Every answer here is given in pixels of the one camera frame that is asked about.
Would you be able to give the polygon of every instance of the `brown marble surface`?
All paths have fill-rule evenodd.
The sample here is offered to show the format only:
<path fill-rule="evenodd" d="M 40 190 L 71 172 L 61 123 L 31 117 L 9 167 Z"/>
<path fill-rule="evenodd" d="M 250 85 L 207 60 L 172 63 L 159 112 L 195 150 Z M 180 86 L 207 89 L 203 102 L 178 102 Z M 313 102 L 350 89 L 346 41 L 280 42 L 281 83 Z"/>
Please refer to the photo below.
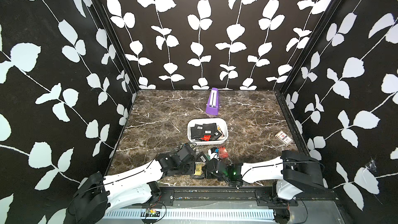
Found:
<path fill-rule="evenodd" d="M 207 115 L 209 90 L 138 92 L 126 128 L 115 152 L 108 175 L 114 175 L 151 161 L 160 152 L 176 149 L 187 138 L 187 124 L 195 118 L 222 118 L 228 125 L 225 163 L 256 163 L 297 150 L 295 143 L 282 144 L 275 134 L 283 130 L 292 137 L 273 91 L 220 91 L 218 116 Z M 197 146 L 199 151 L 213 146 Z M 271 185 L 260 181 L 253 185 Z M 190 176 L 165 177 L 161 186 L 224 186 L 216 179 Z"/>

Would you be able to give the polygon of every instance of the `black and white leaf wallpaper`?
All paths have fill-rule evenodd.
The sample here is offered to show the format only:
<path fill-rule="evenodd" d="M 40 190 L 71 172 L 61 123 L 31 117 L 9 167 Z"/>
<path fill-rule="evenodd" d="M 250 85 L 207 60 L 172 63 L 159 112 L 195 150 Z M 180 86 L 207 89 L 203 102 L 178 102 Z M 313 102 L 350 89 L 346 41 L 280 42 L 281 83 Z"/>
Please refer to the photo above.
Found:
<path fill-rule="evenodd" d="M 67 223 L 74 192 L 113 155 L 129 68 L 91 0 L 1 0 L 0 12 L 0 223 Z"/>
<path fill-rule="evenodd" d="M 101 1 L 140 88 L 272 90 L 331 0 Z"/>
<path fill-rule="evenodd" d="M 355 223 L 396 223 L 398 0 L 343 0 L 285 92 Z"/>

